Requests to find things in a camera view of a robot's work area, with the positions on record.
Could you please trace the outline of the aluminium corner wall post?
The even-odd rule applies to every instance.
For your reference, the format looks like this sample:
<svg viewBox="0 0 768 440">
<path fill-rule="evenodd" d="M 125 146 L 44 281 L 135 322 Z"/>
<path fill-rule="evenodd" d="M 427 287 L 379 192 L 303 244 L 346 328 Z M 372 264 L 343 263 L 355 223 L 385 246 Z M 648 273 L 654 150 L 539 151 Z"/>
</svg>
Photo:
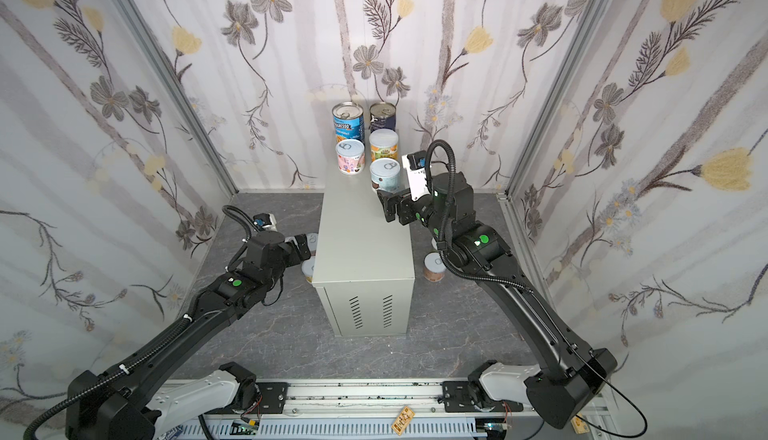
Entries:
<svg viewBox="0 0 768 440">
<path fill-rule="evenodd" d="M 549 124 L 554 118 L 555 110 L 559 108 L 570 82 L 572 82 L 581 62 L 583 62 L 589 44 L 597 32 L 601 18 L 608 9 L 610 2 L 611 0 L 588 0 L 568 50 L 566 50 L 562 62 L 559 64 L 551 88 L 546 98 L 544 98 L 530 136 L 528 136 L 520 158 L 518 158 L 518 162 L 515 164 L 510 182 L 506 190 L 504 190 L 506 197 L 510 197 L 518 187 L 522 186 L 526 171 L 536 158 L 537 150 L 540 148 Z"/>
</svg>

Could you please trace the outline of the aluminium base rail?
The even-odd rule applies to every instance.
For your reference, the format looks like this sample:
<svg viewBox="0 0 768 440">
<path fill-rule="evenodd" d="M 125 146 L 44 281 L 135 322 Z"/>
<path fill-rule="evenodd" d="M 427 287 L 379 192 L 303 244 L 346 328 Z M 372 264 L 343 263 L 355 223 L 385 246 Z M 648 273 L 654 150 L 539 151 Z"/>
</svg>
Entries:
<svg viewBox="0 0 768 440">
<path fill-rule="evenodd" d="M 448 414 L 437 398 L 441 383 L 463 378 L 407 379 L 267 379 L 259 382 L 288 382 L 288 397 L 280 415 L 254 415 L 257 399 L 247 399 L 246 391 L 235 377 L 215 371 L 195 381 L 169 381 L 151 400 L 149 406 L 165 413 L 155 431 L 157 439 L 215 439 L 207 418 L 237 419 L 248 426 L 258 426 L 266 419 L 372 419 L 394 421 L 404 406 L 414 412 L 414 419 L 473 419 L 485 439 L 605 439 L 608 435 L 590 428 L 577 435 L 571 424 L 563 429 L 542 425 L 531 409 L 509 416 L 492 414 L 475 418 L 469 414 Z M 601 427 L 614 423 L 603 398 L 591 401 L 582 411 L 588 420 Z"/>
</svg>

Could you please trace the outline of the white-lid grey can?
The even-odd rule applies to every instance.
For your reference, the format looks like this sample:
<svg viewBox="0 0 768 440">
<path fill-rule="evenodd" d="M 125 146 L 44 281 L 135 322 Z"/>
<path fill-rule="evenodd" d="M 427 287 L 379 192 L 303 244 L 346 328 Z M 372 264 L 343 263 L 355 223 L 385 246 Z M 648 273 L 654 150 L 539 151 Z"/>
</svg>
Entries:
<svg viewBox="0 0 768 440">
<path fill-rule="evenodd" d="M 400 186 L 400 163 L 393 158 L 379 158 L 370 166 L 370 179 L 374 191 L 394 193 Z"/>
</svg>

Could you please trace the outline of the green orange label can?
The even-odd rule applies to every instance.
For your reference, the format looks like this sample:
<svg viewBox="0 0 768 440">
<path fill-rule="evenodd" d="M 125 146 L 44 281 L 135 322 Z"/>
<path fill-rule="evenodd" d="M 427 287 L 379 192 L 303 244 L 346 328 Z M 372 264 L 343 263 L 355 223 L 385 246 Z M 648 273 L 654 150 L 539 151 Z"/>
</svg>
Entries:
<svg viewBox="0 0 768 440">
<path fill-rule="evenodd" d="M 395 130 L 380 128 L 369 136 L 371 161 L 380 158 L 398 160 L 399 136 Z"/>
</svg>

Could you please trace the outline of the blue label soup can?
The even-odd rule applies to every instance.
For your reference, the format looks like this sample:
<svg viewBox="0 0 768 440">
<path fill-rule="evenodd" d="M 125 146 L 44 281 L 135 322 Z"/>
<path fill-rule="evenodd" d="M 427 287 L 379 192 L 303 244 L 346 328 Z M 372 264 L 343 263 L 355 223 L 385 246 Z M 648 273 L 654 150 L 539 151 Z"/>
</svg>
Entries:
<svg viewBox="0 0 768 440">
<path fill-rule="evenodd" d="M 364 142 L 364 109 L 355 102 L 341 102 L 332 108 L 336 142 L 355 139 Z"/>
</svg>

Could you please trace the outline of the grey metal cabinet box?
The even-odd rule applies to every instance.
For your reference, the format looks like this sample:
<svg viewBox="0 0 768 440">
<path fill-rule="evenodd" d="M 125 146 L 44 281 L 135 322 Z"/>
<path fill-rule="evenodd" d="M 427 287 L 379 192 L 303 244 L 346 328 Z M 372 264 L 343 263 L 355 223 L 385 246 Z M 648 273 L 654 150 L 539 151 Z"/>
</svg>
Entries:
<svg viewBox="0 0 768 440">
<path fill-rule="evenodd" d="M 370 171 L 326 176 L 312 285 L 338 337 L 404 336 L 415 271 L 410 231 L 387 222 Z"/>
</svg>

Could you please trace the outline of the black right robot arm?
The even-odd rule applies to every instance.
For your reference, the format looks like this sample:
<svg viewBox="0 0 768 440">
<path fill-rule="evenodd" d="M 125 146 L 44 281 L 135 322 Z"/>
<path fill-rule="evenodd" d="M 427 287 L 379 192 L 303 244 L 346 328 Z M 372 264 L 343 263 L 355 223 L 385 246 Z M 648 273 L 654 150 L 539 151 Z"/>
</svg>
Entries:
<svg viewBox="0 0 768 440">
<path fill-rule="evenodd" d="M 445 381 L 438 402 L 448 414 L 475 418 L 509 416 L 531 409 L 542 425 L 563 429 L 578 419 L 614 439 L 582 411 L 610 387 L 617 368 L 606 348 L 581 338 L 535 289 L 511 247 L 491 226 L 479 221 L 474 191 L 456 166 L 450 144 L 442 139 L 408 154 L 402 161 L 408 186 L 378 190 L 387 221 L 413 222 L 430 231 L 446 270 L 478 284 L 503 310 L 533 352 L 528 367 L 489 360 L 464 380 Z"/>
</svg>

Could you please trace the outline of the left corner wall post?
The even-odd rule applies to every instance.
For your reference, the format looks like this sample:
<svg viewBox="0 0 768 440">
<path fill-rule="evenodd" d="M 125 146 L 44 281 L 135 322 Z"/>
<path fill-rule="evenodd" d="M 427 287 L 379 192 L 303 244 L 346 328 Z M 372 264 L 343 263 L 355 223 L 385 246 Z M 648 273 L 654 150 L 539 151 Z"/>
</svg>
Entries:
<svg viewBox="0 0 768 440">
<path fill-rule="evenodd" d="M 162 88 L 172 100 L 172 104 L 181 114 L 186 127 L 191 131 L 192 138 L 204 153 L 211 168 L 228 198 L 238 194 L 239 190 L 228 172 L 224 162 L 204 129 L 202 121 L 192 108 L 184 92 L 181 82 L 174 74 L 172 63 L 160 46 L 156 35 L 144 20 L 134 0 L 111 0 L 116 7 L 120 18 L 126 22 L 130 34 L 133 36 L 144 58 L 149 62 L 156 78 Z"/>
</svg>

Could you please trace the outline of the white-lid yellow can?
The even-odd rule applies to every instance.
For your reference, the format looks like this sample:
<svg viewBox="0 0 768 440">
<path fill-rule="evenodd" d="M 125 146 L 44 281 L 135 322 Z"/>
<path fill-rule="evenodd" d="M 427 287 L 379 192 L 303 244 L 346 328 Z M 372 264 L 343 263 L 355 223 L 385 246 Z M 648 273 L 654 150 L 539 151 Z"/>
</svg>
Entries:
<svg viewBox="0 0 768 440">
<path fill-rule="evenodd" d="M 313 281 L 315 268 L 315 257 L 311 256 L 309 259 L 302 262 L 301 270 L 308 283 Z"/>
</svg>

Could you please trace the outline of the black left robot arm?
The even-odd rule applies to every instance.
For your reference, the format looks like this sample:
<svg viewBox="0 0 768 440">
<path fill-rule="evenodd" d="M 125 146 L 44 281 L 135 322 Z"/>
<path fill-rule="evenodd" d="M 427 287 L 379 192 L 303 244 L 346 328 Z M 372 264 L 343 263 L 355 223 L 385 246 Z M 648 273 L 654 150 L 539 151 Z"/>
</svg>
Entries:
<svg viewBox="0 0 768 440">
<path fill-rule="evenodd" d="M 304 234 L 286 237 L 266 213 L 250 216 L 234 205 L 224 215 L 244 230 L 240 248 L 224 274 L 201 289 L 188 310 L 136 352 L 95 375 L 86 371 L 69 386 L 66 399 L 35 418 L 23 436 L 65 413 L 69 439 L 151 439 L 165 413 L 149 404 L 160 387 L 210 339 L 267 294 L 284 287 L 284 273 L 310 259 Z"/>
</svg>

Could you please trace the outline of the white-lid pink can front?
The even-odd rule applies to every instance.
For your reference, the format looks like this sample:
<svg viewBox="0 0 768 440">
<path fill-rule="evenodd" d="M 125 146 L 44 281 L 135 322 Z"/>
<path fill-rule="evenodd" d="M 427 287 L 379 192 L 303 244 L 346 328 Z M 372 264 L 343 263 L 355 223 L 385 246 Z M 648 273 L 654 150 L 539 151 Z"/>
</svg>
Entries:
<svg viewBox="0 0 768 440">
<path fill-rule="evenodd" d="M 344 139 L 336 145 L 339 170 L 348 175 L 362 172 L 365 165 L 365 145 L 357 139 Z"/>
</svg>

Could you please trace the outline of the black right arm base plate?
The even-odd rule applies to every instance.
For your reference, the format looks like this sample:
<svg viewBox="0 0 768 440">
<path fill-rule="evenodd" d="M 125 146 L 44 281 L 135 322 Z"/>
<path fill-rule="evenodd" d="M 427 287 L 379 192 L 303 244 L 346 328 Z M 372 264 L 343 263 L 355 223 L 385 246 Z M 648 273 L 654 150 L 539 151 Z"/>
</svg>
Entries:
<svg viewBox="0 0 768 440">
<path fill-rule="evenodd" d="M 446 413 L 478 412 L 473 387 L 467 380 L 446 380 L 441 383 L 442 405 Z"/>
</svg>

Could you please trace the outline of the small orange tag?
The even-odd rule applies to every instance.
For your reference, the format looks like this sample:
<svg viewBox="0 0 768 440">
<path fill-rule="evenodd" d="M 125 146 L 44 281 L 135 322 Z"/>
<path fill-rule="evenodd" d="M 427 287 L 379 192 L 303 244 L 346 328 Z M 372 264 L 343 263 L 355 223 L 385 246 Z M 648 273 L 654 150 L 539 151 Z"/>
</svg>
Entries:
<svg viewBox="0 0 768 440">
<path fill-rule="evenodd" d="M 391 424 L 392 431 L 396 435 L 402 436 L 413 421 L 414 417 L 415 412 L 409 406 L 404 406 Z"/>
</svg>

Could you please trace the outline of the yellow tag right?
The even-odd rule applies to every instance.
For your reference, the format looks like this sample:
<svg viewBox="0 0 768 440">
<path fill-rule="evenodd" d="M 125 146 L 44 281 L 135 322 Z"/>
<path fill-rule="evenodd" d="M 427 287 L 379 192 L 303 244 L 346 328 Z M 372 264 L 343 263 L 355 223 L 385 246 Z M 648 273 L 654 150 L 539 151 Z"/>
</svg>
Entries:
<svg viewBox="0 0 768 440">
<path fill-rule="evenodd" d="M 571 419 L 571 426 L 577 435 L 585 435 L 590 432 L 589 425 L 578 416 Z"/>
</svg>

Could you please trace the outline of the white-lid pink can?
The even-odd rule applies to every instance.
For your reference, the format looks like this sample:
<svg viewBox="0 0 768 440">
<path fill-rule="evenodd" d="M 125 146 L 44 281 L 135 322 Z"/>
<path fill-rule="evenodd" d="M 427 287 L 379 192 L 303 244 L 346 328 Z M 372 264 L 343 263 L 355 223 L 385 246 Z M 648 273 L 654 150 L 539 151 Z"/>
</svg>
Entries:
<svg viewBox="0 0 768 440">
<path fill-rule="evenodd" d="M 348 175 L 362 172 L 365 165 L 365 145 L 357 139 L 344 139 L 336 145 L 339 170 Z"/>
<path fill-rule="evenodd" d="M 318 246 L 318 234 L 316 232 L 307 234 L 307 245 L 312 256 L 316 255 Z"/>
</svg>

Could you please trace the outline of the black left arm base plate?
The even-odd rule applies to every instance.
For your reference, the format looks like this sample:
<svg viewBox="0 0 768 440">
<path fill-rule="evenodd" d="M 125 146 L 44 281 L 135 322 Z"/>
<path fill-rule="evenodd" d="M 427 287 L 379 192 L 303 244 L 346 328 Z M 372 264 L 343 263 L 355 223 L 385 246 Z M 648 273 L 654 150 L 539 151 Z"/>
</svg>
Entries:
<svg viewBox="0 0 768 440">
<path fill-rule="evenodd" d="M 288 397 L 288 382 L 259 382 L 257 399 L 251 413 L 256 415 L 280 415 Z"/>
</svg>

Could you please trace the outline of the dark can with gold lid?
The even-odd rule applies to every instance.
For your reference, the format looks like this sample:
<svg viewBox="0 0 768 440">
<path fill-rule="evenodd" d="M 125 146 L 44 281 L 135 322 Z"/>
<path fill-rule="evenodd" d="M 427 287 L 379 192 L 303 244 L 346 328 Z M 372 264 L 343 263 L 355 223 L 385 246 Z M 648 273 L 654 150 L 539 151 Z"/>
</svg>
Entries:
<svg viewBox="0 0 768 440">
<path fill-rule="evenodd" d="M 376 102 L 370 106 L 370 131 L 396 130 L 396 106 L 389 102 Z"/>
</svg>

